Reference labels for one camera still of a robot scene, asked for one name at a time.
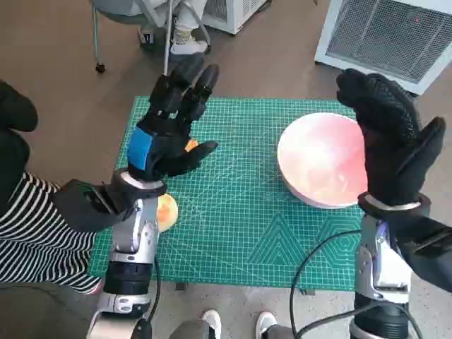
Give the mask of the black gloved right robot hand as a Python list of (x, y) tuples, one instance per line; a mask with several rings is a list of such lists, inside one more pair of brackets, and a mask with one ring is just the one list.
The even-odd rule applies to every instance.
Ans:
[(419, 201), (443, 147), (445, 119), (421, 126), (412, 98), (379, 73), (346, 69), (336, 83), (338, 101), (355, 112), (364, 137), (368, 194), (387, 206)]

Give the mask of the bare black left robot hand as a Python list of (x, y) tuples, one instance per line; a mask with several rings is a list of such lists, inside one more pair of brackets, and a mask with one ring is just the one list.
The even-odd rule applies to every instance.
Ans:
[(161, 75), (149, 97), (149, 109), (138, 121), (127, 150), (129, 174), (156, 182), (190, 172), (218, 143), (206, 141), (188, 150), (191, 124), (206, 110), (218, 79), (219, 66), (203, 67), (204, 56), (193, 54), (168, 75)]

